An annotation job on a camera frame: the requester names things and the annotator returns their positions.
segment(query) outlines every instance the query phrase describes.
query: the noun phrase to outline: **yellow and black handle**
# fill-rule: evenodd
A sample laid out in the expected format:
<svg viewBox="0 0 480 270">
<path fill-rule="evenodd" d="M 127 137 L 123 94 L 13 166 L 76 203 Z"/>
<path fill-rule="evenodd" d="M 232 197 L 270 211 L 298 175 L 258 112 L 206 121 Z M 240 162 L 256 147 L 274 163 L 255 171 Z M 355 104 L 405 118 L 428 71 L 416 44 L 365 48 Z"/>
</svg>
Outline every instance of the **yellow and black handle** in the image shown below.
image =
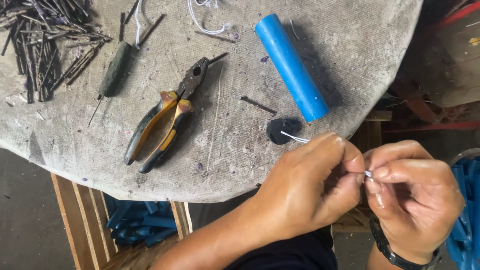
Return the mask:
<svg viewBox="0 0 480 270">
<path fill-rule="evenodd" d="M 179 129 L 183 126 L 183 122 L 185 121 L 185 119 L 192 113 L 192 103 L 189 100 L 181 99 L 178 102 L 177 111 L 175 112 L 175 118 L 173 119 L 170 130 L 167 132 L 167 135 L 165 136 L 165 138 L 163 138 L 162 142 L 155 148 L 155 150 L 140 166 L 140 168 L 138 169 L 139 173 L 149 173 L 153 169 L 155 163 L 168 150 L 175 138 L 177 138 Z"/>
<path fill-rule="evenodd" d="M 155 123 L 160 119 L 162 115 L 165 114 L 169 109 L 173 108 L 177 104 L 178 95 L 175 91 L 160 93 L 162 99 L 153 107 L 140 121 L 135 133 L 133 134 L 130 142 L 128 143 L 127 152 L 125 152 L 125 157 L 123 161 L 127 165 L 131 165 L 135 160 L 136 156 L 140 152 L 140 149 L 145 143 L 145 140 L 148 137 L 148 134 L 154 127 Z"/>
</svg>

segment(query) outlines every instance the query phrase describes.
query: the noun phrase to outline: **black wristwatch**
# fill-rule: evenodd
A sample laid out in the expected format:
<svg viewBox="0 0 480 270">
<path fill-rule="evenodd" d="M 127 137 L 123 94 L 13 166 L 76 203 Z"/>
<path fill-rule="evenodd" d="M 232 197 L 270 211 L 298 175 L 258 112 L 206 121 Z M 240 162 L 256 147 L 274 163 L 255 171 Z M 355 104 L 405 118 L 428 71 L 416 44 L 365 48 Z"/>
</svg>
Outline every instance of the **black wristwatch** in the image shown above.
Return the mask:
<svg viewBox="0 0 480 270">
<path fill-rule="evenodd" d="M 405 260 L 404 258 L 400 257 L 399 255 L 395 254 L 390 248 L 390 243 L 388 242 L 382 228 L 378 228 L 375 225 L 373 217 L 370 217 L 370 229 L 373 234 L 373 238 L 377 242 L 377 248 L 383 255 L 388 259 L 388 261 L 400 267 L 404 270 L 433 270 L 435 266 L 442 260 L 442 255 L 445 250 L 445 243 L 443 243 L 440 247 L 438 247 L 433 252 L 433 260 L 427 264 L 421 265 L 416 264 L 410 261 Z"/>
</svg>

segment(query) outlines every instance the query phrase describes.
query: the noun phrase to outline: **table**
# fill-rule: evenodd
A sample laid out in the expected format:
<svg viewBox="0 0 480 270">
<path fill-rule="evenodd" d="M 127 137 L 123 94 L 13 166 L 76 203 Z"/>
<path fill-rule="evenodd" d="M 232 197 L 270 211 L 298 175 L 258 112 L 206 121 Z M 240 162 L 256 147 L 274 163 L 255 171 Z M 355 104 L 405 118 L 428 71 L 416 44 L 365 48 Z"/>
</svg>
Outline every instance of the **table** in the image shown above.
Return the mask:
<svg viewBox="0 0 480 270">
<path fill-rule="evenodd" d="M 298 136 L 312 138 L 326 130 L 350 137 L 393 81 L 408 47 L 421 0 L 225 0 L 219 8 L 193 5 L 207 29 L 224 23 L 221 36 L 229 43 L 195 34 L 197 26 L 186 1 L 145 0 L 141 17 L 151 24 L 164 21 L 134 54 L 121 93 L 106 98 L 92 125 L 97 89 L 116 41 L 100 54 L 71 86 L 61 86 L 53 100 L 25 104 L 24 77 L 17 75 L 11 46 L 0 65 L 0 146 L 76 183 L 118 199 L 223 201 L 262 183 L 276 160 L 299 146 L 277 146 L 265 129 L 274 118 L 302 121 Z M 133 0 L 94 1 L 97 21 L 105 34 L 118 35 L 120 12 Z M 277 13 L 330 108 L 322 119 L 305 123 L 254 32 L 264 16 Z M 296 40 L 290 29 L 293 20 Z M 126 25 L 133 43 L 136 26 Z M 0 32 L 5 40 L 7 32 Z M 63 68 L 74 52 L 61 48 Z M 192 99 L 196 113 L 170 150 L 170 158 L 149 174 L 137 172 L 140 162 L 123 163 L 126 146 L 138 122 L 160 99 L 160 91 L 175 90 L 185 71 L 202 56 L 229 55 L 209 68 Z M 241 101 L 248 96 L 278 111 L 276 116 Z M 139 160 L 158 144 L 169 126 L 165 119 L 144 146 Z"/>
</svg>

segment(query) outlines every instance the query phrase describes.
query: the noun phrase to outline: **hand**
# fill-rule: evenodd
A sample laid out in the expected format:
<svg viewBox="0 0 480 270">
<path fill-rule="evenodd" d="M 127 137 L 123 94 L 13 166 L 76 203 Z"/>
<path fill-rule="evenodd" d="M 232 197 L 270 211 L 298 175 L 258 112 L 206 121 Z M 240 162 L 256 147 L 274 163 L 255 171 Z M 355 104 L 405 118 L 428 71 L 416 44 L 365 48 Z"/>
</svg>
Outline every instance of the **hand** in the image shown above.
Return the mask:
<svg viewBox="0 0 480 270">
<path fill-rule="evenodd" d="M 324 191 L 324 181 L 340 163 L 343 176 L 330 178 L 334 187 Z M 327 226 L 355 207 L 364 171 L 360 151 L 327 132 L 282 156 L 258 193 L 242 206 L 270 242 L 290 239 Z"/>
<path fill-rule="evenodd" d="M 391 249 L 429 263 L 465 205 L 450 167 L 415 141 L 383 145 L 364 157 L 372 171 L 365 180 L 368 203 Z"/>
</svg>

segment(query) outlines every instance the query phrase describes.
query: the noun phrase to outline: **man's right hand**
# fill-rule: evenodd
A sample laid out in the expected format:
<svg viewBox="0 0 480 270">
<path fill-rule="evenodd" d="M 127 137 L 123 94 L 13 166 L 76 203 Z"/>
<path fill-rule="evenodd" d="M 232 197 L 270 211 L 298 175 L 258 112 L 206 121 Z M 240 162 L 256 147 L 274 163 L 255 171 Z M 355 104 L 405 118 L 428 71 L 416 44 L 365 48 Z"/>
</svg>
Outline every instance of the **man's right hand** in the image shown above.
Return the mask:
<svg viewBox="0 0 480 270">
<path fill-rule="evenodd" d="M 391 249 L 429 263 L 465 205 L 450 167 L 415 141 L 383 145 L 364 158 L 372 171 L 365 180 L 368 202 Z"/>
</svg>

